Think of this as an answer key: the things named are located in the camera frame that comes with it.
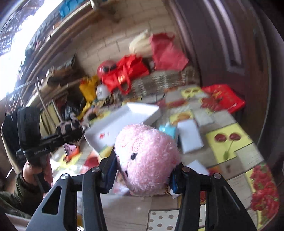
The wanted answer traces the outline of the person's left hand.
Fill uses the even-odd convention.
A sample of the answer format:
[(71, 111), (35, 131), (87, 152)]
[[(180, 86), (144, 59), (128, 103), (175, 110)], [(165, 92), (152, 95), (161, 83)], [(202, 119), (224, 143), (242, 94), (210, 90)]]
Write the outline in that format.
[(22, 175), (24, 180), (28, 184), (38, 185), (35, 175), (38, 175), (41, 172), (42, 172), (41, 167), (33, 166), (28, 161), (26, 161), (22, 170)]

